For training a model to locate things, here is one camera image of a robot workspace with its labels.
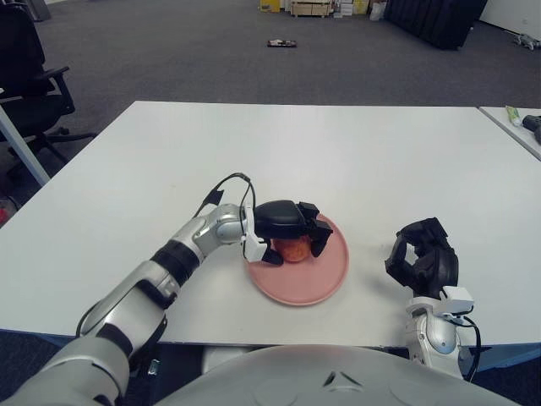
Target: gray carpet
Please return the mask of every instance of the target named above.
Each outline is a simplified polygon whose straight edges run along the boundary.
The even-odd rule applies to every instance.
[[[493,26],[478,23],[463,49],[441,51],[385,21],[294,19],[260,13],[257,4],[52,4],[52,19],[36,26],[47,67],[71,68],[66,80],[77,107],[59,124],[100,132],[135,100],[541,107],[541,52],[514,45]],[[272,38],[299,47],[267,48]],[[60,149],[73,156],[84,145]],[[0,149],[0,173],[10,158]],[[60,168],[46,151],[40,159],[50,173]],[[36,191],[24,174],[3,189],[23,202]]]

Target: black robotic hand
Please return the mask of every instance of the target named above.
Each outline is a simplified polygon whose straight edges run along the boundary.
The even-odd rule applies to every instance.
[[[458,284],[458,258],[437,218],[414,222],[396,236],[385,269],[402,286],[413,289],[414,296],[440,299],[444,286]],[[406,262],[407,244],[413,245],[418,257],[413,265]]]
[[[304,235],[311,240],[312,255],[320,256],[332,234],[332,228],[316,218],[319,213],[318,208],[311,203],[300,202],[296,205],[290,200],[274,200],[255,207],[255,233],[269,247],[263,261],[274,265],[283,264],[281,255],[271,248],[271,239],[299,239]]]

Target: cardboard box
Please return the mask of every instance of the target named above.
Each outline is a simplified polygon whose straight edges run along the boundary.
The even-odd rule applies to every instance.
[[[328,4],[312,4],[312,15],[329,15]]]
[[[260,0],[260,10],[264,13],[280,13],[280,0]]]
[[[312,4],[310,3],[292,3],[291,14],[293,15],[312,15]]]

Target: white desk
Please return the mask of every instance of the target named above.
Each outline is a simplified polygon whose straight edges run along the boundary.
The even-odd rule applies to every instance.
[[[349,245],[347,279],[325,302],[292,308],[250,282],[239,249],[221,248],[168,311],[164,341],[402,346],[411,291],[383,261],[397,230],[433,216],[484,344],[541,341],[541,166],[477,109],[450,107],[138,101],[0,230],[0,327],[73,335],[237,171],[259,203],[302,199],[332,218]]]
[[[0,95],[3,93],[3,89],[0,88]],[[36,156],[32,153],[30,148],[26,145],[25,139],[19,134],[19,131],[14,127],[13,123],[9,119],[6,112],[4,112],[2,105],[0,105],[0,132],[6,138],[8,143],[17,153],[17,156],[28,168],[32,176],[36,179],[40,186],[46,184],[50,178],[45,172],[45,169],[36,159]]]
[[[480,110],[541,161],[541,145],[535,140],[532,131],[524,127],[515,127],[509,121],[507,111],[503,107],[480,107]],[[541,108],[519,108],[517,110],[521,115],[521,119],[528,115],[541,116]]]

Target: office chair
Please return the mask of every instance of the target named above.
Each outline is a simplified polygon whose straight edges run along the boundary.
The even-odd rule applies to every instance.
[[[47,148],[67,163],[68,159],[52,144],[94,138],[96,134],[68,136],[69,131],[62,127],[45,134],[60,117],[74,112],[75,106],[63,79],[68,67],[43,70],[44,62],[40,39],[28,14],[20,8],[0,5],[0,88],[4,89],[0,99],[9,99],[0,105],[23,137],[35,137],[27,143],[32,152]],[[60,94],[49,94],[55,90],[51,79]],[[5,140],[0,132],[0,142]],[[9,152],[17,157],[11,148]],[[8,175],[21,167],[19,162]]]

